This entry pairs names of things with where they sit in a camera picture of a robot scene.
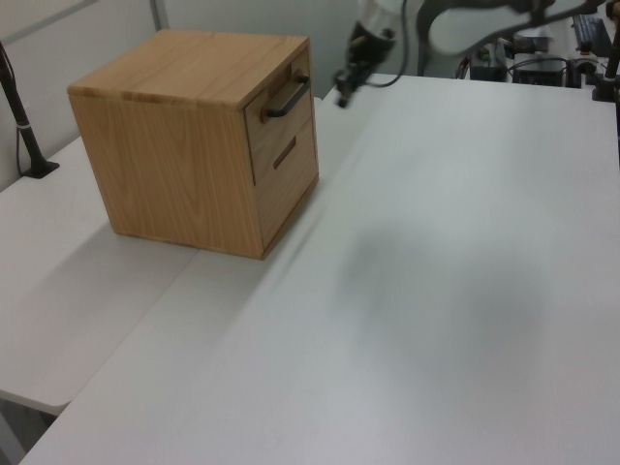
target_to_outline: lamp base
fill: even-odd
[[[24,177],[32,177],[34,179],[43,179],[52,171],[58,169],[60,165],[54,162],[47,162],[46,167],[43,169],[37,169],[35,172],[32,172],[32,168],[30,170],[26,170],[23,172]]]

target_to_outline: wooden top panel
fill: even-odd
[[[242,109],[305,37],[162,30],[69,86],[72,95]]]

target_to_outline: black lamp stand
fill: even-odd
[[[2,88],[9,101],[9,106],[15,117],[17,128],[21,133],[21,138],[30,154],[30,170],[25,171],[23,175],[34,177],[35,179],[46,177],[52,171],[56,170],[59,165],[49,162],[41,153],[41,149],[35,138],[35,133],[32,131],[32,127],[30,127],[30,121],[28,121],[26,110],[17,93],[15,77],[13,76],[7,53],[2,47],[2,43],[0,43],[0,83],[2,83]]]

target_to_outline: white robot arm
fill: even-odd
[[[536,27],[564,17],[589,13],[596,10],[604,0],[357,0],[359,16],[351,39],[349,40],[347,63],[344,70],[335,75],[335,83],[340,92],[338,105],[345,108],[354,93],[386,61],[397,41],[397,31],[405,34],[403,39],[409,45],[407,35],[407,16],[418,12],[417,36],[419,51],[425,54],[437,50],[431,40],[431,25],[440,16],[451,11],[453,17],[474,15],[489,11],[503,11],[517,17],[512,23],[486,24],[471,43],[464,44],[459,53],[464,53],[488,43],[490,40],[528,27]],[[454,30],[453,34],[465,31]]]

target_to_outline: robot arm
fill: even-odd
[[[354,93],[386,61],[397,40],[397,31],[404,30],[406,16],[418,12],[417,32],[420,52],[435,50],[431,40],[433,21],[448,10],[493,10],[508,7],[516,16],[524,19],[512,24],[499,24],[497,30],[467,44],[473,49],[501,35],[517,32],[528,27],[548,24],[564,17],[588,13],[604,0],[357,0],[359,17],[349,40],[347,63],[334,80],[340,92],[338,105],[345,108]]]

